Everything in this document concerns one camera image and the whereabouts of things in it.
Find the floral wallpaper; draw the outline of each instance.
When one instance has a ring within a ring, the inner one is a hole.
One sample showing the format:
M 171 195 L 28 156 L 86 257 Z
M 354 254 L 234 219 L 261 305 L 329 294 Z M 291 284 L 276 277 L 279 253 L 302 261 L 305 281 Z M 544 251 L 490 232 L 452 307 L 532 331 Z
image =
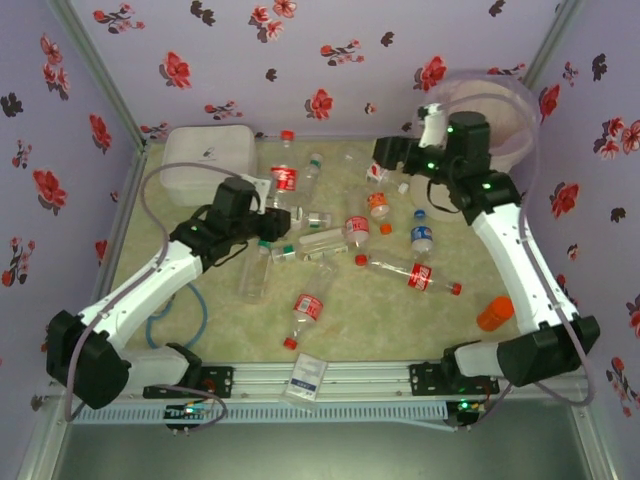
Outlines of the floral wallpaper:
M 105 13 L 115 28 L 129 16 L 118 12 Z M 10 479 L 48 382 L 46 325 L 90 300 L 135 147 L 47 2 L 4 5 L 0 43 L 0 472 Z
M 69 1 L 152 141 L 233 123 L 262 138 L 403 134 L 424 92 L 456 69 L 523 78 L 558 4 Z
M 592 407 L 619 466 L 637 478 L 640 457 L 640 76 L 630 62 L 637 20 L 589 2 L 547 65 L 539 93 L 541 175 L 529 221 L 558 285 L 602 330 L 590 358 Z M 606 35 L 594 35 L 608 25 Z M 528 191 L 532 162 L 514 171 Z

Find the small orange cup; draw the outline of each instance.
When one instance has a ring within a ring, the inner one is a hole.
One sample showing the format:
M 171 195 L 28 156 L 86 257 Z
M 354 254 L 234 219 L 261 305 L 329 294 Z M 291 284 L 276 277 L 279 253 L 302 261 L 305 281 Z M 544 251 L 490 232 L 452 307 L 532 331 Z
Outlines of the small orange cup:
M 485 332 L 493 332 L 514 314 L 513 303 L 509 297 L 496 297 L 484 312 L 478 315 L 478 327 Z

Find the plastic bottle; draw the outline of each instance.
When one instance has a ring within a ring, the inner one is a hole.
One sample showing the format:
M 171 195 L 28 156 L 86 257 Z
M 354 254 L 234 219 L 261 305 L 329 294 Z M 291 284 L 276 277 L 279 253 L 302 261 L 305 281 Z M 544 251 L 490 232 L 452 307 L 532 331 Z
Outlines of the plastic bottle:
M 244 262 L 238 294 L 247 303 L 260 303 L 264 297 L 271 266 L 271 244 L 252 242 Z
M 332 228 L 323 232 L 312 233 L 298 239 L 294 245 L 271 250 L 274 263 L 283 263 L 291 260 L 321 260 L 331 257 L 336 253 L 349 251 L 347 239 L 342 228 Z
M 367 206 L 369 215 L 375 223 L 380 225 L 380 233 L 388 235 L 393 231 L 391 226 L 391 207 L 384 192 L 378 187 L 370 187 L 367 191 Z
M 381 167 L 375 160 L 355 149 L 345 149 L 339 157 L 344 160 L 344 168 L 364 178 L 368 183 L 380 185 L 382 188 L 395 188 L 404 195 L 409 191 L 409 182 L 400 172 L 387 170 Z
M 320 178 L 320 169 L 322 168 L 323 158 L 319 153 L 314 153 L 309 159 L 309 163 L 300 173 L 298 180 L 298 205 L 307 207 L 311 203 L 316 184 Z
M 280 149 L 271 166 L 271 175 L 274 178 L 276 196 L 289 205 L 296 205 L 295 196 L 298 186 L 299 174 L 298 161 L 296 159 L 293 140 L 295 133 L 290 130 L 280 132 Z
M 353 188 L 347 191 L 347 221 L 345 222 L 345 236 L 347 242 L 362 248 L 369 240 L 369 220 L 365 213 L 366 191 Z
M 448 292 L 460 295 L 462 285 L 451 282 L 427 265 L 405 260 L 387 252 L 372 250 L 367 259 L 367 268 L 373 272 L 402 280 L 409 287 L 423 292 Z
M 293 306 L 291 331 L 284 341 L 284 346 L 295 350 L 304 332 L 315 325 L 324 308 L 327 292 L 331 287 L 338 268 L 328 262 L 322 262 L 318 271 L 313 274 L 304 290 Z
M 509 297 L 496 297 L 476 319 L 478 327 L 485 332 L 493 332 L 515 313 Z
M 416 210 L 413 214 L 411 251 L 413 258 L 418 262 L 427 259 L 433 251 L 433 234 L 427 227 L 427 214 L 424 210 Z
M 291 212 L 291 230 L 331 227 L 332 216 L 330 213 L 307 212 L 302 207 L 290 207 L 289 211 Z

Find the blue bottle label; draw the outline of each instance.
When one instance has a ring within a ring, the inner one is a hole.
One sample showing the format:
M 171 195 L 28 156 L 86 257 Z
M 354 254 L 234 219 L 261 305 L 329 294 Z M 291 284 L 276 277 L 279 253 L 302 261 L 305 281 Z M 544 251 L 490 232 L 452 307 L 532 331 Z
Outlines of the blue bottle label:
M 415 227 L 411 229 L 412 242 L 415 242 L 416 240 L 420 240 L 423 238 L 433 241 L 433 238 L 431 237 L 431 229 L 429 227 Z

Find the white plastic box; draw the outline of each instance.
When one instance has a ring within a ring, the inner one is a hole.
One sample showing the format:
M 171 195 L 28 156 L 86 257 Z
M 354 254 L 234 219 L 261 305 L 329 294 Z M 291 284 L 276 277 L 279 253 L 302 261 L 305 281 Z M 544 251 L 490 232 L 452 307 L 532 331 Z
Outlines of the white plastic box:
M 171 132 L 164 149 L 163 165 L 195 162 L 245 173 L 257 172 L 253 132 L 243 125 L 181 127 Z M 180 167 L 160 173 L 160 183 L 171 201 L 183 207 L 211 203 L 226 175 L 202 168 Z

